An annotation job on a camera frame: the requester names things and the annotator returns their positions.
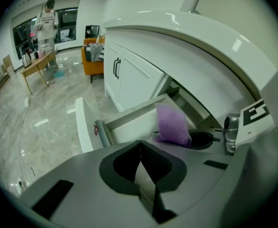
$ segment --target wooden table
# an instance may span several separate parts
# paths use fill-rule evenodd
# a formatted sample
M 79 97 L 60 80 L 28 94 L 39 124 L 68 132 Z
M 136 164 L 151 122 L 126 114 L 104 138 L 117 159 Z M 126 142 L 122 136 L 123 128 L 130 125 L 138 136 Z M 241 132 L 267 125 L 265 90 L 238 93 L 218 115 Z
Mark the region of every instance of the wooden table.
M 40 73 L 40 70 L 43 70 L 47 65 L 48 63 L 51 61 L 51 60 L 54 60 L 55 63 L 56 62 L 56 59 L 55 59 L 55 52 L 51 52 L 49 54 L 46 54 L 45 56 L 43 56 L 42 58 L 39 58 L 39 59 L 36 59 L 36 60 L 33 60 L 32 61 L 32 64 L 30 66 L 28 66 L 27 68 L 24 68 L 23 70 L 21 70 L 21 74 L 23 75 L 24 77 L 24 80 L 25 80 L 25 83 L 26 83 L 26 86 L 27 86 L 27 89 L 28 91 L 30 92 L 30 94 L 32 94 L 31 90 L 30 90 L 30 87 L 28 85 L 28 82 L 27 82 L 27 79 L 26 77 L 31 75 L 31 74 L 34 74 L 36 72 L 38 72 L 39 74 L 39 77 L 40 79 L 43 81 L 44 85 L 48 88 L 49 86 L 47 85 L 45 79 L 43 78 L 42 74 Z

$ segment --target black slot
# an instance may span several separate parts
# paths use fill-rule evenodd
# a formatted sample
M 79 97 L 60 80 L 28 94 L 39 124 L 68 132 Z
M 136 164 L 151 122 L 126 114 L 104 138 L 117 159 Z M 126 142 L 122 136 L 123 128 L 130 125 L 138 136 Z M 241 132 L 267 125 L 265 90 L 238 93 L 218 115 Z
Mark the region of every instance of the black slot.
M 34 206 L 33 210 L 46 219 L 50 219 L 56 208 L 67 195 L 72 182 L 59 180 Z
M 190 136 L 192 138 L 192 145 L 189 149 L 192 150 L 205 150 L 209 148 L 214 141 L 214 135 L 208 132 L 192 132 Z
M 223 170 L 225 170 L 228 166 L 228 164 L 226 164 L 226 163 L 221 163 L 221 162 L 217 162 L 217 161 L 210 161 L 210 160 L 206 161 L 204 164 L 215 167 L 215 168 L 223 169 Z

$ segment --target drawer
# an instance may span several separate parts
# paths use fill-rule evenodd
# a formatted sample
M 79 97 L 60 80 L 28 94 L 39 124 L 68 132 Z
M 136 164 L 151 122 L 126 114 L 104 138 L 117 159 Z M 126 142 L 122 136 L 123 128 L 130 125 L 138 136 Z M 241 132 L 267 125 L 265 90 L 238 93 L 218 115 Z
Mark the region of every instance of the drawer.
M 103 120 L 96 119 L 83 98 L 76 100 L 77 130 L 83 152 L 97 150 L 110 145 L 134 140 L 150 140 L 157 128 L 155 103 L 181 109 L 167 95 L 163 94 L 121 113 Z M 194 123 L 186 116 L 189 129 Z

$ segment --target cabinet door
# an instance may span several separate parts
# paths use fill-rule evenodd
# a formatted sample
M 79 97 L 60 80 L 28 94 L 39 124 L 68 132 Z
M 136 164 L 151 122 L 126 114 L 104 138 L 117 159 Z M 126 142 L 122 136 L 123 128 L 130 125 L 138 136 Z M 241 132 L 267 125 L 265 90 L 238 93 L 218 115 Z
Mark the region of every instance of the cabinet door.
M 129 109 L 153 97 L 165 73 L 131 51 L 122 49 L 119 106 Z
M 118 80 L 115 76 L 114 69 L 116 64 L 118 63 L 118 60 L 121 59 L 121 49 L 122 48 L 120 46 L 117 46 L 116 44 L 109 42 L 109 45 L 106 48 L 105 52 L 105 87 L 115 105 L 117 105 L 119 100 L 121 80 Z

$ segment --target white shirt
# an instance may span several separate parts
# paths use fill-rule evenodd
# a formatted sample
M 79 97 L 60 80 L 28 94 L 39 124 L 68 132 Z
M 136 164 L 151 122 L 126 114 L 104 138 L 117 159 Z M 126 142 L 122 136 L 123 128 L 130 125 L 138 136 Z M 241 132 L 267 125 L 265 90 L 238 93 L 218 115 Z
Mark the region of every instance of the white shirt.
M 43 27 L 38 31 L 38 40 L 53 38 L 55 36 L 53 26 L 58 25 L 58 14 L 53 10 L 49 13 L 42 11 L 42 13 L 38 14 L 35 21 L 35 27 L 39 25 L 43 25 Z

